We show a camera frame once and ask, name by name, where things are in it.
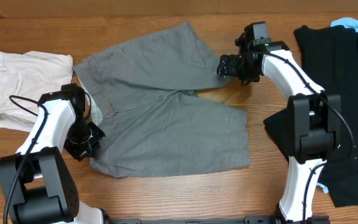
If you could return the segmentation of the grey shorts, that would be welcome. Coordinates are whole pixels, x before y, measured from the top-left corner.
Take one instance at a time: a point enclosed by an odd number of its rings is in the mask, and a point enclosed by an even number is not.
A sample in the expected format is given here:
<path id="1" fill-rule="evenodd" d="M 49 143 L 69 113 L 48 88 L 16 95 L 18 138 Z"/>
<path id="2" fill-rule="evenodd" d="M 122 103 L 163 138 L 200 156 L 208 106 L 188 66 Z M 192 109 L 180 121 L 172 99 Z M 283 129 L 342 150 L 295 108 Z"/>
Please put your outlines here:
<path id="1" fill-rule="evenodd" d="M 207 174 L 250 164 L 247 113 L 204 99 L 219 57 L 189 23 L 93 54 L 74 66 L 105 133 L 91 169 L 114 177 Z"/>

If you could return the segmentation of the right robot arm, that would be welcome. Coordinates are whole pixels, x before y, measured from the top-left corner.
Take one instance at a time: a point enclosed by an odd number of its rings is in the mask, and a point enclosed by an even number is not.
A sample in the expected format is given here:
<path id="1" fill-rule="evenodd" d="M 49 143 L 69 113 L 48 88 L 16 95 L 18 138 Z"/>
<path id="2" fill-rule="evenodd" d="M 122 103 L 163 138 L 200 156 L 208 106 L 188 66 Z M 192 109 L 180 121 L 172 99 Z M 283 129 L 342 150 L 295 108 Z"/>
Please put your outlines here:
<path id="1" fill-rule="evenodd" d="M 239 52 L 222 55 L 220 77 L 236 77 L 243 86 L 266 76 L 287 98 L 285 153 L 288 174 L 275 214 L 245 217 L 245 223 L 329 223 L 315 217 L 312 201 L 328 157 L 339 147 L 341 125 L 339 95 L 326 94 L 295 62 L 287 44 L 274 42 L 265 22 L 246 26 L 235 40 Z"/>

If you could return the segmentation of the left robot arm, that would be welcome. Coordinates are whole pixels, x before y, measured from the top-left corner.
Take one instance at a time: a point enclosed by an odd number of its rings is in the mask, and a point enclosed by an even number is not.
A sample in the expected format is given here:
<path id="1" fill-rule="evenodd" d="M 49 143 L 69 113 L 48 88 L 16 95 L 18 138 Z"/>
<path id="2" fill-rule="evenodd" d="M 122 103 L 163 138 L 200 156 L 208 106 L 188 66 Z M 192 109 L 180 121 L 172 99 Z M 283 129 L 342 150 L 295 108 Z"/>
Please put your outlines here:
<path id="1" fill-rule="evenodd" d="M 94 157 L 104 132 L 88 121 L 90 99 L 75 83 L 45 93 L 36 101 L 37 120 L 15 154 L 0 158 L 0 184 L 6 201 L 3 222 L 99 223 L 112 222 L 101 208 L 79 199 L 75 182 L 62 157 Z"/>

